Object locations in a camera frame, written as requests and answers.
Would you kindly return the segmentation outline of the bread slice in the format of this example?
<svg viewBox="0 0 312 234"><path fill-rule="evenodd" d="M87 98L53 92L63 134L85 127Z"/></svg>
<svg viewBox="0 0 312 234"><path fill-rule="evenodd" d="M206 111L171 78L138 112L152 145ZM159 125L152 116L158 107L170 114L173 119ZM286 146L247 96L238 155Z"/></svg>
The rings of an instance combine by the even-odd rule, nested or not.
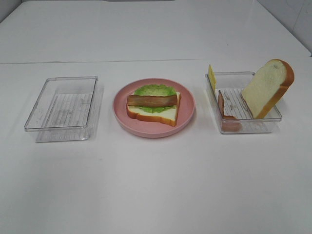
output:
<svg viewBox="0 0 312 234"><path fill-rule="evenodd" d="M254 119L263 119L294 82L294 71L288 63L271 59L241 91Z"/></svg>
<svg viewBox="0 0 312 234"><path fill-rule="evenodd" d="M177 104L165 108L161 112L146 112L142 107L126 105L126 112L130 118L147 122L159 122L170 126L176 126L177 116L179 112L181 93L176 92Z"/></svg>

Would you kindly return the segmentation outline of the yellow cheese slice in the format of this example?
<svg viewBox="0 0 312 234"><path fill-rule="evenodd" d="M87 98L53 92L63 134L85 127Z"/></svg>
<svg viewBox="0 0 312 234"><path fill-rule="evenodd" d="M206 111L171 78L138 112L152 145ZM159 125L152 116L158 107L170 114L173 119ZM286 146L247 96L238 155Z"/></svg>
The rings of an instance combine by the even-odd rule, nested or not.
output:
<svg viewBox="0 0 312 234"><path fill-rule="evenodd" d="M216 79L215 79L215 74L213 72L212 66L210 64L209 64L209 67L208 67L208 79L210 81L212 90L215 92Z"/></svg>

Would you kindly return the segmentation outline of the right clear plastic tray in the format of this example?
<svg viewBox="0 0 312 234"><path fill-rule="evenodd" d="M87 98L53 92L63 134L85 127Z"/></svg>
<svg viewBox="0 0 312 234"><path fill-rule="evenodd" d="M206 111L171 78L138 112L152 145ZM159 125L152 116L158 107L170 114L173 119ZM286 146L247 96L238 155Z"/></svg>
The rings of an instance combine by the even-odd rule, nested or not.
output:
<svg viewBox="0 0 312 234"><path fill-rule="evenodd" d="M251 81L254 72L217 72L215 92L212 90L208 74L205 75L208 85L207 94L214 113L217 126L222 134L259 134L271 133L282 115L274 106L263 119L254 119L242 98L241 90ZM218 91L221 91L225 101L225 115L237 118L241 123L241 129L237 132L225 132L221 130L222 117L218 106Z"/></svg>

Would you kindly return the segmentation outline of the clear plastic tray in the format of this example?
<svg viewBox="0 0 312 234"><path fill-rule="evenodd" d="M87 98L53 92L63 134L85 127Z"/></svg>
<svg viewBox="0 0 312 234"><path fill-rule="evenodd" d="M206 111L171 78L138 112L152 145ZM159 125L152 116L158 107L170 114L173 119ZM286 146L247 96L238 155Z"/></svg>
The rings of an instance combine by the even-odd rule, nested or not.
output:
<svg viewBox="0 0 312 234"><path fill-rule="evenodd" d="M263 119L254 119L242 98L241 90L251 81L254 72L217 72L215 92L212 90L208 74L205 75L208 85L207 94L214 113L217 126L222 134L259 134L271 133L282 115L274 106ZM218 91L221 91L225 101L225 115L237 118L241 123L241 129L237 132L225 132L221 130L222 117L218 106Z"/></svg>
<svg viewBox="0 0 312 234"><path fill-rule="evenodd" d="M98 78L48 78L24 125L35 142L87 140L98 123Z"/></svg>

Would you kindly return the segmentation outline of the left clear plastic tray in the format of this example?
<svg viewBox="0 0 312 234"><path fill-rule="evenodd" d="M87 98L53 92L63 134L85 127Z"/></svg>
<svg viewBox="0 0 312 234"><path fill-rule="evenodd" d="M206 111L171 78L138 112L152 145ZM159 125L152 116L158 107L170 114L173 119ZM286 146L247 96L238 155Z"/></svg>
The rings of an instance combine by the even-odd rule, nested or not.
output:
<svg viewBox="0 0 312 234"><path fill-rule="evenodd" d="M87 140L98 123L98 78L48 78L24 125L35 142Z"/></svg>

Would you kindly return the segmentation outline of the pink round plate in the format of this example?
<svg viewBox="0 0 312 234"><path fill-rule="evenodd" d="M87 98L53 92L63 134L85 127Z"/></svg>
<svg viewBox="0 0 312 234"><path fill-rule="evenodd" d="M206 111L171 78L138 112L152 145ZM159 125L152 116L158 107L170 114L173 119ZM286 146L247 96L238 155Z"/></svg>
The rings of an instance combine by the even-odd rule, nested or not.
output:
<svg viewBox="0 0 312 234"><path fill-rule="evenodd" d="M137 88L148 84L164 84L172 86L181 93L181 103L177 115L176 126L158 122L146 122L130 118L126 112L126 98ZM121 127L131 134L147 138L167 137L181 131L191 121L195 112L195 99L183 85L163 78L146 78L134 81L121 88L114 99L113 110Z"/></svg>

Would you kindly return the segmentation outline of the green lettuce leaf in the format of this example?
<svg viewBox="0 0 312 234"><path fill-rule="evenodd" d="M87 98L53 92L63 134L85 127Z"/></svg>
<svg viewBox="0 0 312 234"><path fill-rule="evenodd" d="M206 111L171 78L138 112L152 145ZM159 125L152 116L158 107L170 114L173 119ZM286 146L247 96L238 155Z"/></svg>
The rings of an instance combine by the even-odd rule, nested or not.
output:
<svg viewBox="0 0 312 234"><path fill-rule="evenodd" d="M134 91L133 94L139 96L170 96L176 95L176 90L174 89L174 87L166 86L164 84L149 84L139 87ZM161 113L168 109L175 109L176 105L165 107L137 106L137 108L142 109L147 113Z"/></svg>

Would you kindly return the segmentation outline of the bacon strip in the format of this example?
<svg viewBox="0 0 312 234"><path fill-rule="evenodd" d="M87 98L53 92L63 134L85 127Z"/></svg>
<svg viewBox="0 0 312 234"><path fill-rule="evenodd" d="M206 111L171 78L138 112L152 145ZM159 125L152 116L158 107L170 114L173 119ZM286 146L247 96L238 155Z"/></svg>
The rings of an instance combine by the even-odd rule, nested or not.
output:
<svg viewBox="0 0 312 234"><path fill-rule="evenodd" d="M221 117L223 119L221 124L221 130L225 132L237 132L241 129L241 123L236 117L231 115L225 115L225 101L221 91L218 91L218 106L220 109Z"/></svg>
<svg viewBox="0 0 312 234"><path fill-rule="evenodd" d="M178 103L177 95L170 96L139 96L129 95L127 97L128 106L143 106L143 107L166 107L173 106Z"/></svg>

